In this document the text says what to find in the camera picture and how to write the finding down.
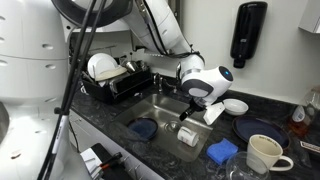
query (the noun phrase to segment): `stainless steel sink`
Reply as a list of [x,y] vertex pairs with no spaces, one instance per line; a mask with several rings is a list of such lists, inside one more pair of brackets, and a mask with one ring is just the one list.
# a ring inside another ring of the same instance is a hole
[[[153,94],[119,114],[115,121],[127,125],[131,120],[138,117],[154,119],[158,123],[158,130],[156,136],[150,140],[151,143],[160,146],[186,162],[191,162],[198,157],[212,128],[205,124],[204,112],[195,112],[191,117],[181,122],[179,116],[188,107],[189,105],[186,103],[163,95]],[[199,134],[199,142],[195,147],[190,147],[177,139],[177,133],[181,126]]]

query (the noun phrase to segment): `sponge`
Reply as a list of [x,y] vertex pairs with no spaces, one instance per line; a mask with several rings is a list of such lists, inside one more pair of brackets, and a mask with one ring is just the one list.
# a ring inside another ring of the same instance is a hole
[[223,138],[221,142],[209,146],[207,155],[217,164],[221,165],[225,160],[237,153],[237,151],[238,147],[236,145]]

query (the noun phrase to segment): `black countertop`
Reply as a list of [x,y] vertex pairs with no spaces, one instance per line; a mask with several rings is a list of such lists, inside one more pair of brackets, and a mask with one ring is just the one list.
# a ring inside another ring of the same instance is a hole
[[[226,179],[225,163],[219,166],[206,155],[207,148],[220,142],[223,138],[239,147],[239,151],[245,151],[247,144],[241,140],[232,129],[233,116],[222,113],[219,119],[212,125],[213,130],[204,144],[198,158],[193,162],[184,162],[174,155],[162,150],[151,143],[139,141],[136,134],[129,131],[124,125],[113,121],[114,117],[138,103],[151,94],[159,93],[157,87],[150,86],[137,96],[129,97],[125,101],[114,105],[107,105],[94,98],[81,93],[76,93],[72,109],[86,119],[125,150],[157,172],[164,179]],[[173,93],[164,90],[163,95],[173,99],[189,102],[189,97],[181,93]],[[226,98],[236,98],[245,101],[249,105],[246,115],[254,115],[268,119],[283,129],[286,129],[286,119],[294,111],[294,105],[271,99],[252,96],[235,91],[227,91],[218,101]],[[289,171],[271,172],[272,179],[313,179],[312,166],[308,152],[301,148],[300,140],[293,134],[289,134],[291,144],[284,155],[289,156],[295,163]],[[317,139],[319,136],[308,136]]]

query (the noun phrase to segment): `bottle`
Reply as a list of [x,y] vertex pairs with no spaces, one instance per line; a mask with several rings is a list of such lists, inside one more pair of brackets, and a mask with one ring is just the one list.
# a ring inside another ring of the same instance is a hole
[[288,127],[298,137],[304,137],[310,124],[320,112],[320,86],[313,88],[302,100],[288,119]]

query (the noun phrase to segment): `navy blue plate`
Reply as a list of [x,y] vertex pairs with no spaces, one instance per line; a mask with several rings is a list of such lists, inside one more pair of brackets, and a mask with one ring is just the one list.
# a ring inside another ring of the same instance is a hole
[[156,135],[158,124],[151,118],[137,118],[129,122],[127,125],[129,129],[139,134],[145,140],[150,140]]
[[277,141],[282,149],[288,148],[288,134],[276,124],[254,116],[239,116],[233,120],[233,130],[247,143],[252,135],[262,134]]

